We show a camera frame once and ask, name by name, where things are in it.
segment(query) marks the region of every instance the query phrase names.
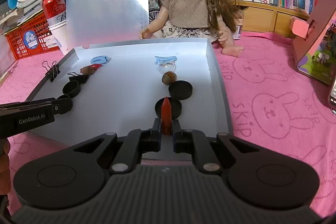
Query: white cardboard box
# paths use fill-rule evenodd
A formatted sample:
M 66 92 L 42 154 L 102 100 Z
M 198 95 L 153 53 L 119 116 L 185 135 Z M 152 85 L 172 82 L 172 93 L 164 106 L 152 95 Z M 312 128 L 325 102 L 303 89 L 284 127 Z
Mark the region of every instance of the white cardboard box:
M 219 132 L 232 133 L 223 78 L 212 45 L 205 38 L 145 39 L 95 44 L 88 49 L 77 47 L 60 60 L 60 74 L 55 80 L 44 78 L 27 100 L 59 97 L 69 81 L 67 73 L 79 73 L 99 55 L 111 60 L 81 85 L 79 95 L 72 99 L 73 109 L 31 132 L 75 145 L 106 132 L 125 136 L 134 129 L 151 128 L 156 118 L 155 103 L 169 96 L 168 86 L 161 82 L 162 74 L 154 64 L 155 56 L 177 56 L 178 80 L 193 85 L 192 96 L 181 101 L 181 128 L 201 130 L 209 137 Z M 161 155 L 153 153 L 147 158 L 181 159 L 173 153 L 171 144 L 170 136 L 163 138 Z

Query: red can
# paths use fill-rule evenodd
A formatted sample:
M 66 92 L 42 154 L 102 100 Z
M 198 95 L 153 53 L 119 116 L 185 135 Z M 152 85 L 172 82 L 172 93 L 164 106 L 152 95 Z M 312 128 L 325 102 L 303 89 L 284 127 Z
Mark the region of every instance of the red can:
M 42 0 L 42 8 L 49 26 L 66 19 L 66 5 L 64 0 Z

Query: beige knit top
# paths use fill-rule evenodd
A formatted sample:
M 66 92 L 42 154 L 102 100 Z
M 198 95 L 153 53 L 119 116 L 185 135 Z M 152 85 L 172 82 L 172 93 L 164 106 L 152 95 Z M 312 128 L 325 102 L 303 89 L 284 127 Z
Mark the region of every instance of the beige knit top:
M 168 9 L 169 21 L 175 27 L 209 27 L 206 0 L 161 0 L 161 3 Z

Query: brown acorn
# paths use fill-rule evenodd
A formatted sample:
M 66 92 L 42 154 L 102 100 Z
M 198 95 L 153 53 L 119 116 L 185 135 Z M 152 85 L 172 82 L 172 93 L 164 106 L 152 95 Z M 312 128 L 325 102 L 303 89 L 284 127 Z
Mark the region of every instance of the brown acorn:
M 167 71 L 162 76 L 162 83 L 165 85 L 170 85 L 171 83 L 175 82 L 177 80 L 177 75 L 172 71 Z
M 90 66 L 86 66 L 81 68 L 81 73 L 84 75 L 93 75 L 95 73 L 95 69 Z

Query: pink tablecloth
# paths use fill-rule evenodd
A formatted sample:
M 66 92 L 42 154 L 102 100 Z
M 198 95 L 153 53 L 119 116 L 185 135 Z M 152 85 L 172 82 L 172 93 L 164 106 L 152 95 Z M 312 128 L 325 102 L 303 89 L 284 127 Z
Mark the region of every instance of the pink tablecloth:
M 320 177 L 311 207 L 321 216 L 336 210 L 336 116 L 325 107 L 329 88 L 294 71 L 290 39 L 276 34 L 243 33 L 240 58 L 221 55 L 221 67 L 237 137 L 303 160 Z M 23 101 L 44 76 L 43 60 L 62 57 L 50 52 L 25 58 L 0 87 L 0 103 Z M 29 133 L 10 139 L 11 176 L 24 163 L 63 147 Z M 20 205 L 12 190 L 10 210 Z

